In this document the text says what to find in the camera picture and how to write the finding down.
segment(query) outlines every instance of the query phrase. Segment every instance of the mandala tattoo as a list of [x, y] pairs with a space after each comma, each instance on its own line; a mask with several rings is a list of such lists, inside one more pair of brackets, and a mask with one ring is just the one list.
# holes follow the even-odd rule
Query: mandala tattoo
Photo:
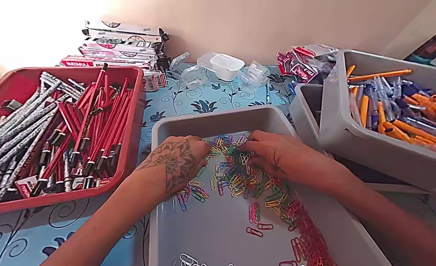
[[176, 188], [184, 186], [186, 176], [195, 166], [195, 157], [191, 154], [187, 140], [179, 142], [164, 142], [134, 170], [165, 164], [166, 166], [166, 195]]
[[282, 172], [282, 173], [284, 173], [284, 174], [287, 174], [286, 172], [284, 172], [281, 168], [280, 168], [280, 165], [279, 165], [279, 161], [280, 161], [280, 157], [279, 158], [276, 158], [276, 150], [274, 149], [274, 163], [272, 164], [272, 169], [275, 171], [275, 172]]

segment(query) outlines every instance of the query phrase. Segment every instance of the blue floral tablecloth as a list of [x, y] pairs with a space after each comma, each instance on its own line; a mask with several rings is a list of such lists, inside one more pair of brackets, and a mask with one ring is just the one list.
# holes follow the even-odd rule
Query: blue floral tablecloth
[[[288, 106], [293, 95], [277, 67], [270, 67], [269, 85], [256, 93], [243, 91], [238, 81], [225, 82], [207, 71], [209, 81], [189, 90], [168, 76], [168, 86], [147, 93], [138, 163], [150, 153], [152, 126], [159, 120], [185, 114], [202, 114], [239, 107], [272, 104], [291, 121]], [[108, 199], [111, 193], [63, 202], [47, 207], [0, 214], [0, 266], [32, 266], [42, 263]], [[102, 265], [142, 266], [148, 263], [149, 216], [131, 227]]]

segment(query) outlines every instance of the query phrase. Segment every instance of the tattooed hand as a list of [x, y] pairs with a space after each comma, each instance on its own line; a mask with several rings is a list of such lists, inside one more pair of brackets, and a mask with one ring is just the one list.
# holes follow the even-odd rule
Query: tattooed hand
[[313, 186], [320, 190], [332, 190], [339, 180], [337, 171], [348, 171], [337, 161], [306, 146], [299, 138], [254, 131], [242, 151], [254, 151], [256, 157], [249, 159], [271, 175]]
[[134, 170], [154, 169], [163, 178], [165, 196], [182, 189], [208, 161], [210, 145], [194, 136], [168, 137]]

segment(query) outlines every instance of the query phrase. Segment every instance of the plastic container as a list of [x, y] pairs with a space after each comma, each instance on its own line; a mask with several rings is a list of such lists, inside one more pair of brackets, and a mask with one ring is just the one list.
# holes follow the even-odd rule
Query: plastic container
[[321, 153], [326, 153], [320, 146], [318, 126], [320, 117], [323, 86], [319, 84], [298, 84], [295, 87], [295, 98], [288, 108], [295, 130], [306, 145]]
[[[296, 135], [278, 108], [264, 105], [163, 119], [152, 129], [152, 148], [168, 136], [197, 135], [205, 138], [253, 130]], [[214, 167], [206, 168], [199, 178], [210, 170], [214, 172]], [[208, 183], [205, 180], [202, 181], [209, 191], [209, 179]], [[335, 199], [305, 185], [291, 186], [321, 230], [338, 265], [390, 265], [361, 223]], [[251, 226], [248, 221], [251, 199], [231, 198], [229, 194], [219, 197], [216, 191], [210, 191], [209, 195], [205, 203], [189, 199], [185, 212], [174, 206], [175, 197], [151, 212], [149, 266], [171, 265], [171, 260], [178, 259], [181, 253], [207, 265], [278, 265], [280, 261], [293, 259], [289, 242], [298, 234], [297, 230], [288, 232], [287, 225], [272, 210], [264, 207], [262, 197], [258, 199], [261, 217], [264, 221], [271, 219], [274, 229], [264, 232], [260, 239], [245, 233], [246, 226]]]
[[[39, 76], [43, 71], [66, 83], [69, 83], [67, 78], [71, 78], [76, 82], [88, 84], [95, 82], [100, 69], [100, 67], [32, 67], [10, 71], [0, 78], [0, 104], [4, 100], [11, 99], [24, 103], [39, 87]], [[0, 203], [0, 213], [97, 196], [116, 188], [134, 170], [138, 158], [141, 124], [145, 107], [143, 100], [146, 97], [142, 82], [143, 72], [138, 67], [108, 67], [106, 75], [108, 75], [109, 82], [118, 84], [123, 84], [125, 78], [128, 78], [128, 87], [134, 87], [133, 99], [136, 99], [131, 101], [125, 126], [123, 148], [121, 149], [117, 170], [110, 182], [90, 189], [3, 202]], [[8, 112], [0, 108], [0, 116], [2, 115], [8, 115]]]
[[270, 70], [268, 67], [259, 64], [256, 61], [245, 67], [243, 70], [239, 70], [239, 86], [249, 93], [256, 92], [257, 88], [268, 81], [267, 75]]
[[351, 118], [346, 78], [346, 68], [351, 65], [356, 65], [354, 75], [412, 69], [403, 78], [436, 91], [434, 67], [360, 51], [339, 51], [336, 66], [324, 82], [321, 147], [436, 193], [436, 152], [365, 129]]
[[215, 72], [219, 79], [227, 82], [232, 82], [238, 71], [245, 66], [245, 62], [241, 59], [216, 52], [202, 55], [197, 59], [197, 64]]
[[208, 81], [208, 77], [203, 69], [199, 65], [186, 67], [184, 63], [189, 57], [189, 52], [184, 52], [178, 57], [175, 57], [170, 64], [171, 74], [178, 80], [182, 80], [184, 85], [189, 89], [196, 89], [205, 85]]

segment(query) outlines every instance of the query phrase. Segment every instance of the gray bin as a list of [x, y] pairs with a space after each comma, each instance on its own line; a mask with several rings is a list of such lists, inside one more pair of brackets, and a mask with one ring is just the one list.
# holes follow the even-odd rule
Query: gray bin
[[319, 126], [315, 119], [317, 106], [321, 106], [323, 86], [319, 84], [298, 84], [295, 87], [295, 98], [288, 108], [298, 136], [307, 146], [321, 153], [326, 152], [321, 148], [319, 140]]
[[[296, 136], [278, 108], [255, 106], [163, 119], [152, 129], [152, 148], [168, 136], [205, 138], [253, 130]], [[205, 169], [199, 181], [209, 184], [210, 169]], [[361, 223], [334, 198], [302, 184], [290, 186], [321, 230], [338, 265], [390, 265]], [[235, 266], [278, 265], [280, 261], [293, 259], [290, 239], [298, 235], [297, 230], [288, 232], [287, 225], [264, 207], [262, 197], [258, 199], [262, 219], [272, 221], [274, 229], [270, 233], [264, 232], [260, 239], [245, 233], [246, 226], [251, 226], [247, 217], [248, 205], [254, 199], [220, 197], [216, 191], [209, 195], [203, 204], [195, 201], [189, 206], [189, 202], [194, 201], [189, 199], [186, 212], [182, 212], [180, 206], [174, 206], [175, 197], [151, 212], [149, 266], [171, 265], [171, 260], [174, 262], [174, 257], [178, 258], [181, 253], [211, 266], [229, 263]]]
[[403, 78], [436, 91], [436, 68], [360, 51], [341, 50], [324, 82], [320, 123], [323, 149], [436, 193], [436, 152], [363, 128], [351, 118], [346, 67], [354, 75], [413, 69]]

